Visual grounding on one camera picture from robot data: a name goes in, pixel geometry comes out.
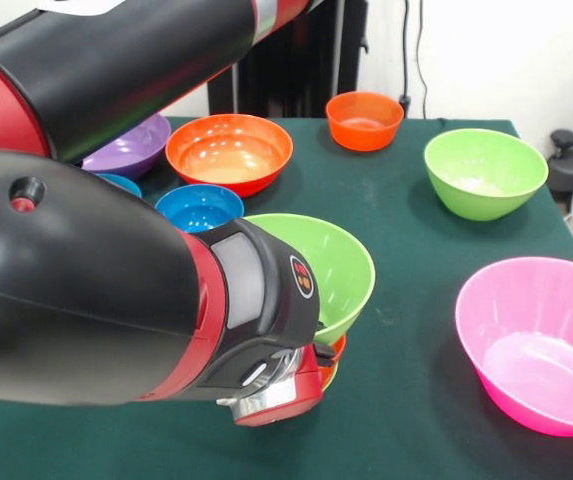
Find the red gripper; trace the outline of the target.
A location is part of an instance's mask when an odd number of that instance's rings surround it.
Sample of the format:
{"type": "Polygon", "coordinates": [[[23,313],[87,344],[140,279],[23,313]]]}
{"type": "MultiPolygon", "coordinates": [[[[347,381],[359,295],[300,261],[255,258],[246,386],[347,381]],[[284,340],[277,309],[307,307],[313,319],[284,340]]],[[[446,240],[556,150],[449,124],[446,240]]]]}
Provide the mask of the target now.
{"type": "Polygon", "coordinates": [[[330,345],[315,343],[298,349],[257,392],[233,404],[236,425],[259,427],[302,415],[323,397],[318,361],[333,361],[330,345]]]}

